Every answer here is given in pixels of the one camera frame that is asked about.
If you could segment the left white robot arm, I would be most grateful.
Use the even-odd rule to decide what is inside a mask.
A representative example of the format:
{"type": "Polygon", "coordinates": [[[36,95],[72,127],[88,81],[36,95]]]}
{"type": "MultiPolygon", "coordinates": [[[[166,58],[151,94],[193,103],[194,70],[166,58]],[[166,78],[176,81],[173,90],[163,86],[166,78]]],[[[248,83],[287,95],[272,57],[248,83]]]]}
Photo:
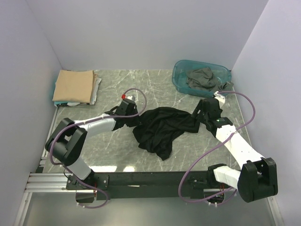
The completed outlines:
{"type": "Polygon", "coordinates": [[[94,171],[80,157],[87,138],[100,133],[111,132],[123,126],[139,125],[135,97],[122,99],[120,105],[105,112],[99,117],[73,121],[64,118],[45,144],[45,149],[67,167],[78,179],[77,183],[83,189],[97,186],[94,171]]]}

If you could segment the black t shirt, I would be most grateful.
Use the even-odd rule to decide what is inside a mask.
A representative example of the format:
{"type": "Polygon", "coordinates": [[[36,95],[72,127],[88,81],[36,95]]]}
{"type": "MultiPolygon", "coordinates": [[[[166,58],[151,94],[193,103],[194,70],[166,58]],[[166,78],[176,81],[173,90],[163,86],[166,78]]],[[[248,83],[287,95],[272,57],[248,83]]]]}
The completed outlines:
{"type": "Polygon", "coordinates": [[[167,160],[173,141],[185,132],[198,133],[200,122],[191,113],[172,107],[158,107],[139,117],[140,125],[133,129],[138,147],[167,160]]]}

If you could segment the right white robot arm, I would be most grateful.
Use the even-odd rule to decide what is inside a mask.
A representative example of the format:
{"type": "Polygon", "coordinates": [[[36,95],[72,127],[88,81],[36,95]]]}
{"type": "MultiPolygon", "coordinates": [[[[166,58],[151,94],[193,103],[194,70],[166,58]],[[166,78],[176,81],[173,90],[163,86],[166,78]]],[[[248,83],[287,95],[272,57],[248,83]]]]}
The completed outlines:
{"type": "Polygon", "coordinates": [[[224,97],[201,99],[192,117],[204,124],[206,129],[231,153],[239,170],[225,164],[208,167],[206,182],[212,188],[221,183],[238,190],[245,202],[277,195],[277,165],[272,158],[265,158],[255,151],[239,134],[233,123],[222,117],[224,97]]]}

